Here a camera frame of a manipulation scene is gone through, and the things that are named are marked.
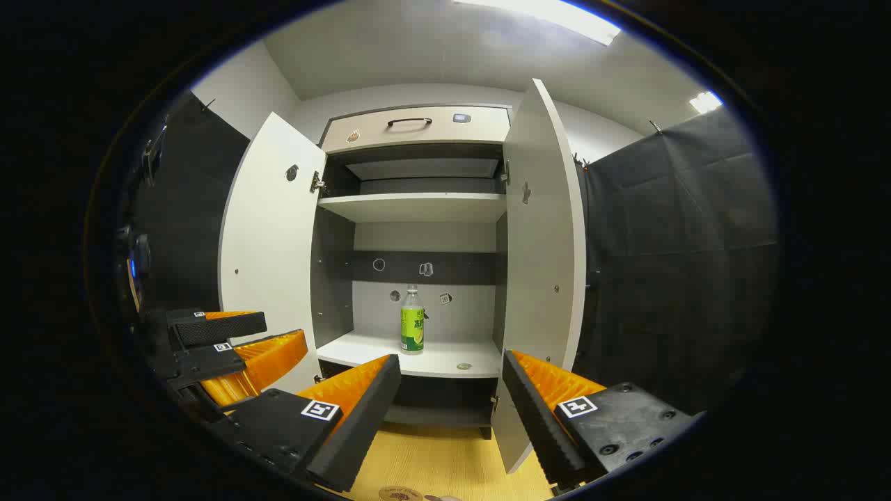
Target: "sticker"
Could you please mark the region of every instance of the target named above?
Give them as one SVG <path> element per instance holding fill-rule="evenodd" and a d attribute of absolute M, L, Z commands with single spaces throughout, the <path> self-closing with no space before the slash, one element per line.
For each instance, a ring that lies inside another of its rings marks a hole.
<path fill-rule="evenodd" d="M 380 501 L 422 501 L 421 493 L 407 487 L 384 487 L 378 491 Z"/>
<path fill-rule="evenodd" d="M 313 400 L 312 402 L 309 402 L 307 408 L 300 411 L 300 413 L 306 417 L 321 419 L 322 421 L 330 421 L 339 408 L 340 406 L 337 404 L 329 404 L 328 402 Z"/>
<path fill-rule="evenodd" d="M 579 397 L 558 404 L 569 419 L 597 410 L 597 406 L 588 397 Z"/>

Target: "drawer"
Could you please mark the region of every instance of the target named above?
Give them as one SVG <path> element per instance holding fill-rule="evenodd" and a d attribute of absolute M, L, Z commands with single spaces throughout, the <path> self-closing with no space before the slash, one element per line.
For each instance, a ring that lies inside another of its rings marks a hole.
<path fill-rule="evenodd" d="M 456 118 L 455 115 L 463 115 L 464 119 L 456 121 L 462 117 Z M 388 122 L 392 120 L 405 121 L 389 125 Z M 504 142 L 510 128 L 507 107 L 395 108 L 331 119 L 322 137 L 322 150 L 336 153 L 375 146 L 423 143 L 499 144 Z"/>

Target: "cabinet back panel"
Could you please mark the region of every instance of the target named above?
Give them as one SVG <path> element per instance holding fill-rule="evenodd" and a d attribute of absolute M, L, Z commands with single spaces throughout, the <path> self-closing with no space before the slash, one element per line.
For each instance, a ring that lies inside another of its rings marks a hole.
<path fill-rule="evenodd" d="M 495 252 L 491 223 L 356 223 L 357 251 Z"/>
<path fill-rule="evenodd" d="M 355 250 L 350 261 L 353 280 L 387 283 L 495 285 L 493 252 L 410 252 L 402 250 Z M 378 259 L 383 269 L 374 268 Z M 419 272 L 430 263 L 433 275 Z"/>
<path fill-rule="evenodd" d="M 363 181 L 360 195 L 384 193 L 499 193 L 496 179 L 482 177 L 407 177 Z"/>
<path fill-rule="evenodd" d="M 357 331 L 385 338 L 399 338 L 400 309 L 407 283 L 353 282 L 353 324 Z M 399 300 L 390 299 L 398 291 Z M 452 300 L 440 304 L 439 295 Z M 418 295 L 428 319 L 424 339 L 445 342 L 473 342 L 492 339 L 495 315 L 494 285 L 418 284 Z"/>
<path fill-rule="evenodd" d="M 347 165 L 363 181 L 405 177 L 484 177 L 495 175 L 498 159 L 405 159 Z"/>

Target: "orange gripper pad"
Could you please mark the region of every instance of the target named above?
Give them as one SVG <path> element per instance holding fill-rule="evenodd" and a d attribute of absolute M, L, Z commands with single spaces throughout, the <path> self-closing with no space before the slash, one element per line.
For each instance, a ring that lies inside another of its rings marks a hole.
<path fill-rule="evenodd" d="M 368 386 L 374 381 L 374 376 L 378 375 L 384 363 L 387 362 L 387 357 L 394 356 L 384 355 L 383 357 L 375 358 L 371 362 L 348 369 L 297 394 L 299 397 L 321 400 L 322 402 L 340 406 L 343 416 L 340 417 L 340 421 L 331 430 L 329 436 L 333 435 L 340 425 L 346 421 L 349 414 L 353 412 L 353 408 L 359 403 L 359 399 L 362 398 L 365 391 L 368 390 Z"/>
<path fill-rule="evenodd" d="M 552 413 L 560 402 L 606 389 L 605 386 L 587 380 L 578 374 L 572 374 L 556 365 L 520 353 L 515 349 L 511 351 Z"/>
<path fill-rule="evenodd" d="M 205 311 L 204 317 L 208 320 L 216 320 L 217 318 L 226 318 L 227 316 L 247 315 L 248 313 L 257 313 L 256 311 Z"/>
<path fill-rule="evenodd" d="M 244 359 L 245 370 L 201 382 L 201 387 L 221 407 L 256 397 L 263 388 L 278 381 L 307 354 L 307 339 L 303 330 L 297 330 L 233 349 Z"/>

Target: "green label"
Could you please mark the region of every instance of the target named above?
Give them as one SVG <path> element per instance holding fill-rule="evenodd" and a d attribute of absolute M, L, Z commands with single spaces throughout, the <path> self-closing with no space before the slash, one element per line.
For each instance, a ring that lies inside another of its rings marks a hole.
<path fill-rule="evenodd" d="M 402 349 L 419 351 L 424 349 L 424 310 L 402 310 Z"/>

